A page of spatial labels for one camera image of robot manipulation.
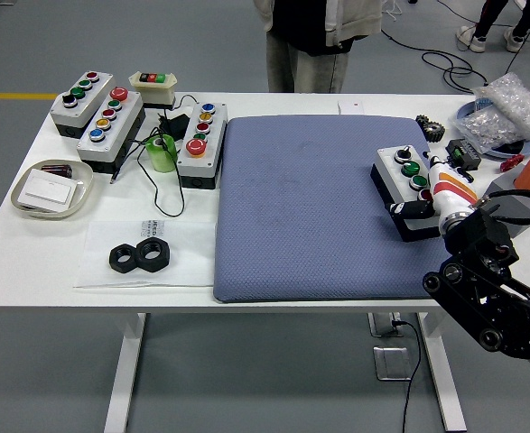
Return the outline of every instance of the person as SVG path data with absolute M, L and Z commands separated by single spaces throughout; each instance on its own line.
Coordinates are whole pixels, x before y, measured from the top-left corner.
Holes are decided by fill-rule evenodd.
M 485 51 L 485 42 L 489 29 L 506 7 L 509 0 L 486 0 L 481 9 L 479 22 L 471 27 L 462 26 L 456 33 L 457 39 L 467 45 L 473 52 Z M 509 27 L 503 34 L 506 40 L 507 50 L 518 52 L 524 44 L 527 32 L 530 29 L 530 0 L 525 3 L 524 10 L 519 23 L 515 27 Z
M 381 32 L 381 0 L 254 0 L 270 92 L 340 93 L 353 41 Z

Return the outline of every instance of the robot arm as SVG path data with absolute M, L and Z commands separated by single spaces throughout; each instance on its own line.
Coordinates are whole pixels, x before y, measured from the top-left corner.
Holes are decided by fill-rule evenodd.
M 490 197 L 473 203 L 464 178 L 437 157 L 430 164 L 433 206 L 451 257 L 423 277 L 424 289 L 484 349 L 530 360 L 530 288 L 511 275 L 518 256 L 502 222 L 530 218 L 492 216 L 496 209 L 485 209 Z M 526 190 L 503 194 L 530 197 Z

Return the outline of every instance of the blue button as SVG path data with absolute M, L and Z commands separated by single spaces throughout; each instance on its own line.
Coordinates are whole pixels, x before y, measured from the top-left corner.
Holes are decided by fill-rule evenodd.
M 204 106 L 202 106 L 202 111 L 205 113 L 213 114 L 215 111 L 215 107 L 213 104 L 205 104 Z
M 101 129 L 93 129 L 90 131 L 90 140 L 93 142 L 99 142 L 104 139 L 104 131 Z

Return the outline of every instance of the white shoe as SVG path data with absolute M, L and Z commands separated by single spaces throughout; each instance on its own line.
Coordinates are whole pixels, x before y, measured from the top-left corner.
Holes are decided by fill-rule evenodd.
M 521 49 L 521 46 L 524 44 L 524 38 L 521 36 L 514 36 L 514 28 L 509 27 L 503 37 L 507 41 L 507 50 L 509 52 L 518 52 Z
M 468 27 L 463 25 L 455 33 L 459 42 L 463 43 L 473 52 L 483 52 L 485 51 L 485 36 L 475 37 L 473 33 L 475 32 L 474 27 Z

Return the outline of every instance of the clear plastic bag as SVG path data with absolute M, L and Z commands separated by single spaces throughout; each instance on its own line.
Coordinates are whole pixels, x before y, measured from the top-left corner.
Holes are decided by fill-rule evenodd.
M 488 86 L 474 88 L 476 98 L 488 98 L 515 126 L 521 139 L 530 140 L 530 91 L 509 72 Z
M 485 153 L 503 144 L 523 139 L 511 120 L 495 105 L 455 120 L 457 129 L 473 145 L 476 151 Z

